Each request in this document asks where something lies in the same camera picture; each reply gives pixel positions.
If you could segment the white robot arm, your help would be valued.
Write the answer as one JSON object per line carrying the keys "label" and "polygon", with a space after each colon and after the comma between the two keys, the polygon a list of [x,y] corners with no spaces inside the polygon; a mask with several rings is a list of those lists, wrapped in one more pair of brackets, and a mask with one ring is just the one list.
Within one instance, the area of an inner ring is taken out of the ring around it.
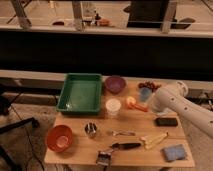
{"label": "white robot arm", "polygon": [[184,82],[169,83],[154,93],[150,108],[155,112],[169,108],[213,138],[213,112],[187,100],[187,94],[188,87]]}

